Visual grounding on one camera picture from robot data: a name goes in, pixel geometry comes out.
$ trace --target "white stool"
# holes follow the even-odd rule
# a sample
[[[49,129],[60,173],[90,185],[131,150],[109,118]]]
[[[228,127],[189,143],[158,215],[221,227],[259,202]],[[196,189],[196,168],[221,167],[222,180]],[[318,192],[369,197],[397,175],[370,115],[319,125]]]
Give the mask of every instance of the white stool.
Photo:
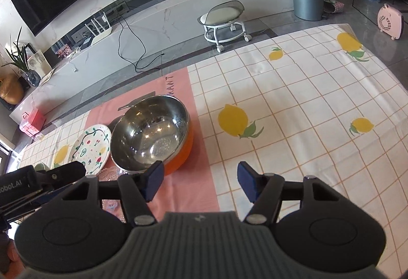
[[[224,46],[220,43],[231,42],[240,36],[244,36],[245,41],[249,42],[252,36],[246,33],[244,22],[240,20],[240,15],[245,8],[239,1],[229,1],[213,7],[208,13],[202,15],[198,22],[204,26],[204,37],[208,42],[217,44],[219,53],[224,51]],[[242,32],[225,40],[217,38],[217,30],[229,27],[231,31],[235,31],[235,25],[241,25]]]

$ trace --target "orange bowl exterior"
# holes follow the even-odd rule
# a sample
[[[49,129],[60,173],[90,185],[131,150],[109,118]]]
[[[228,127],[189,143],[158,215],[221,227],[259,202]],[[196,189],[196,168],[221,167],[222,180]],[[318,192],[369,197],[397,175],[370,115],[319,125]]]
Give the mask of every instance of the orange bowl exterior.
[[[164,163],[164,175],[169,175],[178,170],[181,165],[187,160],[193,148],[194,132],[192,124],[190,124],[186,136],[186,142],[183,144],[180,152],[168,163]]]

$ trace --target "blue glass vase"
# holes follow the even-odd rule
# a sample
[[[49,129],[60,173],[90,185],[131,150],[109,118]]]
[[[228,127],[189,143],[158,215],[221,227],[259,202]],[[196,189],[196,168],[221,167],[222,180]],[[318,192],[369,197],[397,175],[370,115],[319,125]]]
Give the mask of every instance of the blue glass vase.
[[[34,70],[29,70],[27,72],[27,81],[32,85],[33,87],[38,87],[41,81],[40,75],[34,71]]]

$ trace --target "plant pot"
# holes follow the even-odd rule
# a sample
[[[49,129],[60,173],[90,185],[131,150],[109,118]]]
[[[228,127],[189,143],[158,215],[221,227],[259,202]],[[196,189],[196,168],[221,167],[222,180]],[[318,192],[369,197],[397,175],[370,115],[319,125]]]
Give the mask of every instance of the plant pot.
[[[2,79],[0,97],[9,104],[19,104],[24,97],[24,90],[14,73]]]
[[[16,107],[15,104],[7,103],[3,98],[0,97],[0,103],[10,112],[13,111]]]
[[[41,77],[35,70],[29,70],[27,73],[27,81],[33,87],[38,87],[41,81]]]
[[[22,75],[18,78],[18,82],[20,82],[21,86],[23,87],[24,93],[26,93],[26,91],[31,88],[27,82],[27,75],[25,75],[25,73],[24,76]]]

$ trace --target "stainless steel bowl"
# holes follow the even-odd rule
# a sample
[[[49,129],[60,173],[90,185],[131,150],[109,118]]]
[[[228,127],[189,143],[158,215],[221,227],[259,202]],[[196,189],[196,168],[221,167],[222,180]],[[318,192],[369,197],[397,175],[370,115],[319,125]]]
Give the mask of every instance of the stainless steel bowl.
[[[142,172],[155,161],[166,164],[183,147],[189,124],[187,109],[177,98],[146,98],[130,108],[115,126],[113,162],[129,172]]]

